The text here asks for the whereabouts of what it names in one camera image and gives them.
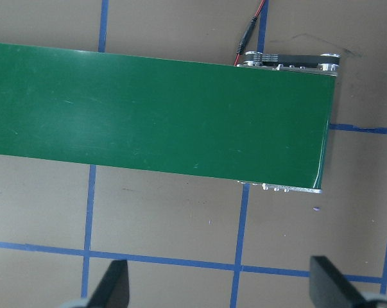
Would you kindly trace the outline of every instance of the scratch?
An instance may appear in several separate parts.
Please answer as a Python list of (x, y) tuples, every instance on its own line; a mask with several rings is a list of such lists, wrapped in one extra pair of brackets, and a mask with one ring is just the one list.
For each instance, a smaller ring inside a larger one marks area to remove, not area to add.
[(333, 47), (336, 47), (338, 49), (343, 50), (347, 54), (347, 56), (355, 56), (355, 57), (359, 57), (359, 58), (361, 58), (363, 56), (362, 54), (360, 54), (358, 52), (349, 50), (349, 49), (347, 49), (345, 47), (342, 47), (342, 46), (339, 46), (339, 45), (337, 45), (335, 43), (329, 42), (328, 40), (324, 40), (321, 37), (317, 37), (316, 35), (312, 35), (312, 34), (308, 34), (308, 33), (297, 34), (297, 35), (294, 35), (291, 38), (288, 38), (286, 40), (271, 40), (270, 42), (271, 43), (285, 43), (285, 42), (289, 42), (291, 40), (297, 39), (298, 37), (307, 37), (307, 38), (309, 38), (311, 40), (316, 40), (318, 42), (326, 43), (326, 44), (328, 44), (330, 46), (333, 46)]

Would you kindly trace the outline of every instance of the gray floor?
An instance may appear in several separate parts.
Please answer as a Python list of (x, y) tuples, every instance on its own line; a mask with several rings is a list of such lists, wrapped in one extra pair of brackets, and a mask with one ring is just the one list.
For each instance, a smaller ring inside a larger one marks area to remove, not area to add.
[[(110, 0), (106, 52), (232, 64), (258, 4)], [(100, 15), (100, 0), (0, 0), (0, 42), (97, 51)], [(257, 33), (248, 50), (256, 45)], [(341, 54), (332, 123), (387, 128), (387, 1), (271, 0), (264, 46)], [(0, 156), (0, 307), (81, 296), (88, 184), (86, 165)], [(387, 283), (387, 134), (331, 130), (322, 188), (251, 186), (241, 265), (262, 273), (240, 274), (236, 307), (312, 307), (312, 254), (327, 255), (361, 291)], [(89, 293), (107, 253), (122, 253), (136, 260), (131, 307), (229, 307), (233, 271), (217, 264), (235, 263), (242, 189), (98, 166), (90, 249), (105, 254), (90, 258)], [(163, 264), (180, 259), (199, 267)]]

